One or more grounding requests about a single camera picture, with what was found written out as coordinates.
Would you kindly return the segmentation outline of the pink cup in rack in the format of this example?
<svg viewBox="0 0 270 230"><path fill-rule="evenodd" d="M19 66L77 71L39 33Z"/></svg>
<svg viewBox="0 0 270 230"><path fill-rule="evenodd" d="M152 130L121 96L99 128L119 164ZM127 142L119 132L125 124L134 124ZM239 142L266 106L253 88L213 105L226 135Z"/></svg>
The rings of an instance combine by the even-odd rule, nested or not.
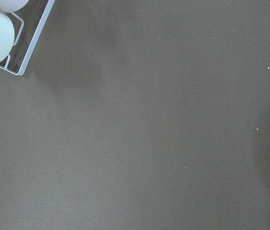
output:
<svg viewBox="0 0 270 230"><path fill-rule="evenodd" d="M1 12L16 12L23 8L29 0L0 0Z"/></svg>

